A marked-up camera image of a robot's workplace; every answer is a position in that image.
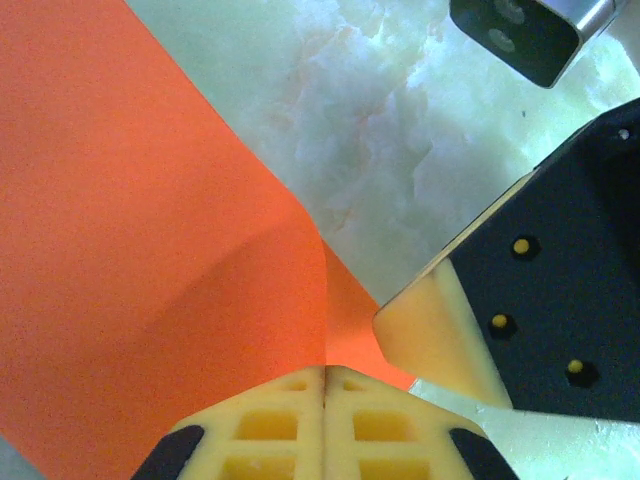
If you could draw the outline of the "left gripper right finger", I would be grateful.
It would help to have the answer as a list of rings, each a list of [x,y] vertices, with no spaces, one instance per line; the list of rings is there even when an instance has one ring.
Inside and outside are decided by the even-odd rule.
[[[473,421],[342,366],[325,368],[325,479],[516,479]]]

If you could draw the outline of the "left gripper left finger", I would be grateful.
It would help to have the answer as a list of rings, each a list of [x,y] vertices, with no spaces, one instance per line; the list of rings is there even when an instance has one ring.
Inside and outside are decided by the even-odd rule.
[[[321,479],[325,368],[252,387],[174,425],[135,479]]]

